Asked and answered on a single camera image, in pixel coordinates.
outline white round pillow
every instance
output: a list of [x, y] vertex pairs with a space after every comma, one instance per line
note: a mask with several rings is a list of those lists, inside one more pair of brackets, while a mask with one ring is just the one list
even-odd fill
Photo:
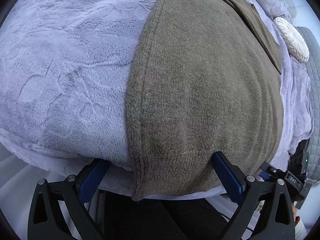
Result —
[[286, 19], [277, 17], [273, 20], [279, 29], [282, 38], [287, 45], [289, 54], [294, 56], [299, 62], [307, 62], [309, 59], [309, 49], [301, 34]]

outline person's arm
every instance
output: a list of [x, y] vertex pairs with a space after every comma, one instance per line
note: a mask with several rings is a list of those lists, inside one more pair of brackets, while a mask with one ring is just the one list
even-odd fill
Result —
[[303, 240], [307, 236], [307, 230], [300, 217], [297, 217], [297, 208], [292, 205], [294, 226], [295, 226], [295, 240]]

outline red cuff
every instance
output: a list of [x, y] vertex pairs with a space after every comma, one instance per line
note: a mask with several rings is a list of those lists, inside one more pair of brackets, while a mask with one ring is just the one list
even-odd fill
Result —
[[300, 221], [300, 217], [296, 217], [296, 220], [294, 221], [294, 226], [296, 226]]

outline brown fabric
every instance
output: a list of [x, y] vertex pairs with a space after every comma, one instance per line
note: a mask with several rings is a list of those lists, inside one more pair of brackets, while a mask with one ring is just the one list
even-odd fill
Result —
[[222, 151], [245, 174], [279, 145], [281, 54], [245, 0], [157, 0], [137, 46], [126, 95], [132, 198], [220, 185]]

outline person's hand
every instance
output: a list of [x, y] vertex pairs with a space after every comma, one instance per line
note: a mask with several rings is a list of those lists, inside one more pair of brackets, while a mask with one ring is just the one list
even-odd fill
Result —
[[297, 217], [298, 210], [293, 204], [291, 204], [291, 206], [292, 206], [292, 211], [293, 211], [293, 220], [295, 221], [296, 217]]

